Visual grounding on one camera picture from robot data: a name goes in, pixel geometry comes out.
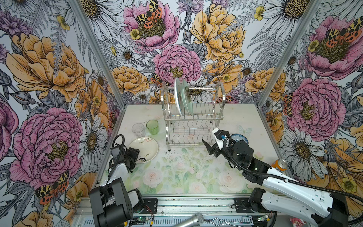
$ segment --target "microphone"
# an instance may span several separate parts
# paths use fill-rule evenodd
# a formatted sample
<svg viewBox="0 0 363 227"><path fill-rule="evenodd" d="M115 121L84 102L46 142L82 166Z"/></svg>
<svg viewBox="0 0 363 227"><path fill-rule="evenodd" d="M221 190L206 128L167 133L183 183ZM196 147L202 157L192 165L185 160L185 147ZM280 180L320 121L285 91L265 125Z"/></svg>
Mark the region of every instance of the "microphone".
<svg viewBox="0 0 363 227"><path fill-rule="evenodd" d="M173 227L193 227L200 226L204 222L204 217L201 213L196 213L190 219L180 222Z"/></svg>

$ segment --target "table surface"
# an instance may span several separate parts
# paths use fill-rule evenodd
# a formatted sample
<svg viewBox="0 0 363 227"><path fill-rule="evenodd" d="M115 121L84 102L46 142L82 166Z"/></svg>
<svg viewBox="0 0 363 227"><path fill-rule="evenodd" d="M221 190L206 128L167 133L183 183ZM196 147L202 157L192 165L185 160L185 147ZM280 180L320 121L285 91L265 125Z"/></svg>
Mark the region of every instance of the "table surface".
<svg viewBox="0 0 363 227"><path fill-rule="evenodd" d="M254 157L268 164L278 159L254 104L225 105L224 119L219 128L230 134L244 135L254 149ZM230 168L227 160L209 156L204 146L171 146L165 141L165 121L161 105L128 105L119 134L125 136L125 145L137 137L131 131L136 123L156 119L159 133L146 136L154 138L159 145L156 157L136 164L133 173L124 181L127 190L137 188L142 194L236 194L251 193L257 184L250 183L237 169ZM107 170L102 180L107 178Z"/></svg>

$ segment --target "drinking glass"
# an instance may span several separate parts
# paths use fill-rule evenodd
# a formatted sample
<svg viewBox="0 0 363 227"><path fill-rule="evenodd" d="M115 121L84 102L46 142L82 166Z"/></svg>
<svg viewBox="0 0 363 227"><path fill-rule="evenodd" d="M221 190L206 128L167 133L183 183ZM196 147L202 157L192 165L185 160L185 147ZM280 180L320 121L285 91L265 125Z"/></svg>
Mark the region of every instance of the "drinking glass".
<svg viewBox="0 0 363 227"><path fill-rule="evenodd" d="M132 127L132 132L136 134L138 137L144 137L145 136L145 126L144 124L137 123L134 124Z"/></svg>
<svg viewBox="0 0 363 227"><path fill-rule="evenodd" d="M156 135L159 132L159 123L157 120L148 121L146 127L152 135Z"/></svg>

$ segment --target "stainless steel dish rack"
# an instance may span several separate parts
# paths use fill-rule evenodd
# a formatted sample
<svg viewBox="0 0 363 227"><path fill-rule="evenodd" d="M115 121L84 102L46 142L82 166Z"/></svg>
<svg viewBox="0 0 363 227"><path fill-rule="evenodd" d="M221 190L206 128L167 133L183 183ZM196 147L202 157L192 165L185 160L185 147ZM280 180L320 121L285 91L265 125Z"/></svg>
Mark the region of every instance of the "stainless steel dish rack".
<svg viewBox="0 0 363 227"><path fill-rule="evenodd" d="M193 114L184 112L181 116L176 108L175 101L169 100L168 93L174 93L174 87L166 87L162 84L161 104L166 125L166 144L170 151L171 145L202 145L202 139L209 144L215 141L211 136L211 131L219 126L223 119L225 104L225 91L223 84L219 81L215 86L190 87L202 89L213 95L211 101L193 101Z"/></svg>

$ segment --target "plate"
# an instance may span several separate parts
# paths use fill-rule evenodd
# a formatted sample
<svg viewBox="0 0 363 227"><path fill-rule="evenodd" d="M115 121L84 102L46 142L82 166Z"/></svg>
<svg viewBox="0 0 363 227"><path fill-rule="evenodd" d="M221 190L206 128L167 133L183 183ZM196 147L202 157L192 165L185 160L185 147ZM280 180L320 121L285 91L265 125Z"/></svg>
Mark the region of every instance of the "plate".
<svg viewBox="0 0 363 227"><path fill-rule="evenodd" d="M247 140L247 138L246 138L245 136L241 135L241 134L238 134L238 133L232 134L232 135L231 135L231 138L232 138L234 141L236 141L236 142L238 142L238 141L240 141L240 140L244 140L244 141L248 144L248 140Z"/></svg>
<svg viewBox="0 0 363 227"><path fill-rule="evenodd" d="M185 110L184 110L184 105L182 102L182 95L180 93L180 88L181 88L181 83L180 80L178 78L175 79L174 81L174 100L175 100L175 105L176 108L178 109L178 112L180 113L181 116L184 116Z"/></svg>
<svg viewBox="0 0 363 227"><path fill-rule="evenodd" d="M184 107L187 110L187 112L189 112L189 114L193 115L193 103L190 98L189 85L188 85L187 81L183 80L181 86L182 86L182 88L180 89L181 98L183 100Z"/></svg>
<svg viewBox="0 0 363 227"><path fill-rule="evenodd" d="M132 143L130 143L129 147L140 150L136 163L149 162L156 156L159 150L158 143L151 137L137 138Z"/></svg>

